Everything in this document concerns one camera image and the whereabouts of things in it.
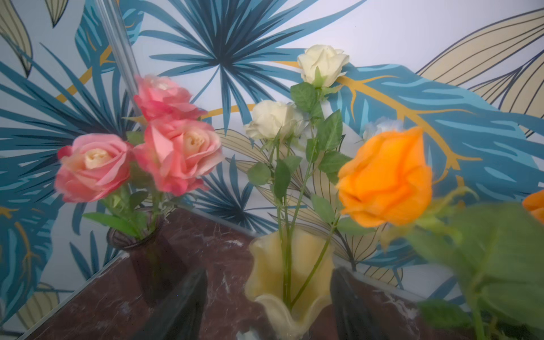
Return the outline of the cream white rose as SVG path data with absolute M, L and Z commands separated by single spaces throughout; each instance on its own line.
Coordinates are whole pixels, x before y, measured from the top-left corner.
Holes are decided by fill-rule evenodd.
M 296 231 L 296 222 L 299 212 L 306 197 L 307 182 L 319 169 L 322 158 L 329 153 L 337 154 L 336 148 L 341 143 L 343 123 L 340 113 L 332 113 L 328 118 L 324 117 L 322 101 L 326 96 L 341 89 L 341 86 L 332 85 L 339 77 L 344 75 L 343 67 L 349 63 L 349 56 L 344 51 L 335 49 L 329 45 L 314 45 L 304 51 L 297 58 L 297 65 L 301 71 L 302 82 L 290 88 L 295 109 L 305 115 L 300 121 L 301 130 L 293 131 L 290 137 L 278 146 L 290 148 L 306 130 L 310 131 L 310 139 L 301 150 L 302 157 L 291 155 L 288 158 L 296 162 L 307 163 L 303 174 L 300 194 L 296 199 L 295 210 L 288 212 L 287 186 L 283 186 L 282 192 L 276 197 L 278 213 L 286 219 L 280 226 L 280 240 L 283 253 L 283 265 L 287 272 L 284 283 L 290 285 L 290 272 L 292 260 L 292 237 Z

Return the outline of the pink rose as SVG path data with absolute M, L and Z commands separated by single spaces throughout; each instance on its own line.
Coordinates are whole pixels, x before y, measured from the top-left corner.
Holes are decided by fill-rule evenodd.
M 55 191 L 67 203 L 101 202 L 106 212 L 83 217 L 138 240 L 145 237 L 147 218 L 131 201 L 133 146 L 112 134 L 87 134 L 58 152 L 60 169 Z
M 153 120 L 197 120 L 207 112 L 191 103 L 191 93 L 167 76 L 136 76 L 135 103 L 147 123 Z
M 183 196 L 205 186 L 202 177 L 224 160 L 214 128 L 199 120 L 153 120 L 144 143 L 133 148 L 139 167 L 154 180 L 157 191 Z

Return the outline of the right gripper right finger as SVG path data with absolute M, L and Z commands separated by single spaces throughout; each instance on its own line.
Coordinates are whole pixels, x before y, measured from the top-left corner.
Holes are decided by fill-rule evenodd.
M 388 339 L 370 309 L 357 295 L 350 283 L 351 274 L 345 268 L 334 269 L 330 283 L 331 301 L 340 340 Z

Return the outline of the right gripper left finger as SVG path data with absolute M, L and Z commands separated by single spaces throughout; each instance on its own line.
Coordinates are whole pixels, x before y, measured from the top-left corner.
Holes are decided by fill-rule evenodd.
M 207 301 L 208 274 L 193 270 L 165 298 L 134 339 L 198 339 Z

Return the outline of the orange rose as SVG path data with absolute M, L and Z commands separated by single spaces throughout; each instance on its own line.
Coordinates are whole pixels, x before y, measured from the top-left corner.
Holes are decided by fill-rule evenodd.
M 527 196 L 522 205 L 535 219 L 544 224 L 544 190 Z
M 449 268 L 468 311 L 445 300 L 419 303 L 440 328 L 471 328 L 478 339 L 504 339 L 501 322 L 543 328 L 543 193 L 523 201 L 468 207 L 460 187 L 434 198 L 424 132 L 412 128 L 373 136 L 340 169 L 343 212 L 363 228 L 388 224 L 382 246 L 406 239 L 430 263 Z

